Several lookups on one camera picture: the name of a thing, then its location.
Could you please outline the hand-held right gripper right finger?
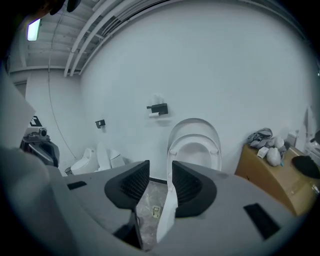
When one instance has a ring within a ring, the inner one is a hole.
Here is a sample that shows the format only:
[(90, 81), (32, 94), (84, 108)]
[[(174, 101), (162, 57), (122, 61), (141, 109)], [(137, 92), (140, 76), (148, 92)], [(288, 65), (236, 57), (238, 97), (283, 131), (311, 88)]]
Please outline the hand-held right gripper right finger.
[(217, 186), (213, 175), (215, 169), (202, 165), (174, 160), (172, 183), (177, 196), (176, 218), (197, 217), (215, 201)]

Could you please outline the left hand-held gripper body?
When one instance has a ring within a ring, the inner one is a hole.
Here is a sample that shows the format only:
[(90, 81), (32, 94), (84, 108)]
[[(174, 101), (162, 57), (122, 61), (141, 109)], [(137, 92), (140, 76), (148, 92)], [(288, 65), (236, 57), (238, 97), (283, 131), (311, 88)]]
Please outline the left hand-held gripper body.
[(20, 149), (38, 157), (45, 165), (58, 168), (60, 151), (58, 146), (51, 141), (47, 129), (34, 115), (26, 129), (20, 143)]

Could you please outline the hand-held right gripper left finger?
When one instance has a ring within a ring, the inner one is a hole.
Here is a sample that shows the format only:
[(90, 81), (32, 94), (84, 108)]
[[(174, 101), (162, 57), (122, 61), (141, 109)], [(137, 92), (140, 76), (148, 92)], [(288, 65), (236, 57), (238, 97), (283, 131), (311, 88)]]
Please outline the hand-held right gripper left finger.
[(119, 209), (134, 210), (150, 182), (150, 161), (123, 165), (114, 173), (104, 186), (106, 197)]

